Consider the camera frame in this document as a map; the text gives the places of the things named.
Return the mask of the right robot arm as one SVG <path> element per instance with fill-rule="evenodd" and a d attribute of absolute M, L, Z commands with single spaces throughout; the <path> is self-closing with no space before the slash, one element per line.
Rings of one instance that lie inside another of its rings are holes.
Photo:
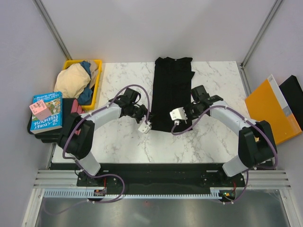
<path fill-rule="evenodd" d="M 277 161 L 276 144 L 270 124 L 245 118 L 230 107 L 218 95 L 210 96 L 205 87 L 200 85 L 191 89 L 193 102 L 185 107 L 188 119 L 200 119 L 208 115 L 219 120 L 238 136 L 238 154 L 224 163 L 217 174 L 217 181 L 222 186 L 233 182 L 234 176 L 253 167 L 274 169 L 276 166 L 263 166 L 262 163 L 274 158 Z"/>

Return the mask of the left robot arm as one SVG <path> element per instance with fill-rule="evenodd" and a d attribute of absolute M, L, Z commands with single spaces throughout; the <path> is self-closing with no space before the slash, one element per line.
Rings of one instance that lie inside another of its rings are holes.
<path fill-rule="evenodd" d="M 57 145 L 63 149 L 62 157 L 73 160 L 88 177 L 93 186 L 104 181 L 100 172 L 101 164 L 91 152 L 95 130 L 105 124 L 128 116 L 139 124 L 139 131 L 147 133 L 151 129 L 150 97 L 142 86 L 128 85 L 101 108 L 85 114 L 71 113 L 63 123 Z"/>

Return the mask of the black t shirt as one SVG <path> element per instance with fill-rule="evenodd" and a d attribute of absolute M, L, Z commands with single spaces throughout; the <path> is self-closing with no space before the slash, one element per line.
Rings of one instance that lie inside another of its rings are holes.
<path fill-rule="evenodd" d="M 191 69 L 191 57 L 173 59 L 159 57 L 155 61 L 151 129 L 171 132 L 174 122 L 170 112 L 191 103 L 191 81 L 194 72 Z"/>

